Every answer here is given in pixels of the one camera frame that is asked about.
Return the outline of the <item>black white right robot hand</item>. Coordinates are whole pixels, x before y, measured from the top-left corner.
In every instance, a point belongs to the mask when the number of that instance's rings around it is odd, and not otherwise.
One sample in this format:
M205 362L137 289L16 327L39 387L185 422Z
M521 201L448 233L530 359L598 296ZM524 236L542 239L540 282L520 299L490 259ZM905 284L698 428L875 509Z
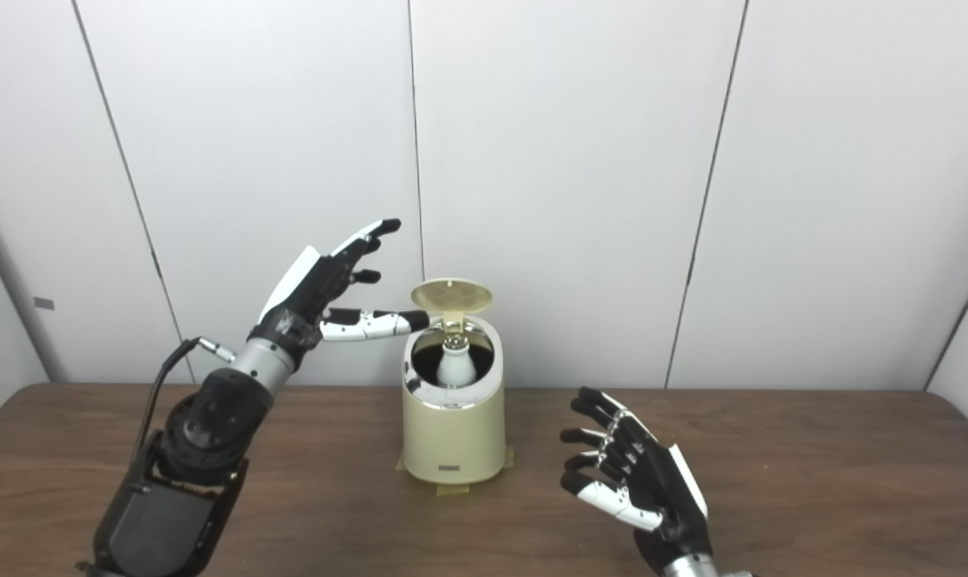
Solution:
M626 523L656 576L719 576L708 505L682 450L601 390L580 387L571 409L598 429L561 431L561 442L587 447L565 461L561 488Z

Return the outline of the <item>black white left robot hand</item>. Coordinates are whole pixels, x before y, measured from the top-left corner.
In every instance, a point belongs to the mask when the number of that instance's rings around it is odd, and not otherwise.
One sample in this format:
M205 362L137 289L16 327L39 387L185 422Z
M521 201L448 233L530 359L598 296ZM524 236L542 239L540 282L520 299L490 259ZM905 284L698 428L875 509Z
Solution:
M375 220L331 253L307 246L272 291L249 334L298 370L322 342L362 342L428 329L422 309L391 311L338 308L333 302L354 284L376 284L377 270L359 269L363 256L381 248L381 238L402 226L397 218Z

